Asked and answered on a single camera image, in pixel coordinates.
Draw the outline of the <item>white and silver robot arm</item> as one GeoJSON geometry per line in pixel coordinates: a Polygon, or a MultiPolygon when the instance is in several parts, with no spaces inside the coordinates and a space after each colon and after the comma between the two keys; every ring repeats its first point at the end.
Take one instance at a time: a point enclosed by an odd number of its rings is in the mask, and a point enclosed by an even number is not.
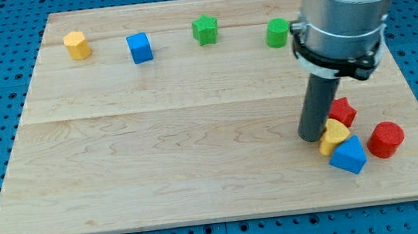
{"type": "Polygon", "coordinates": [[[392,0],[303,0],[290,25],[302,68],[326,79],[366,81],[384,54],[392,0]]]}

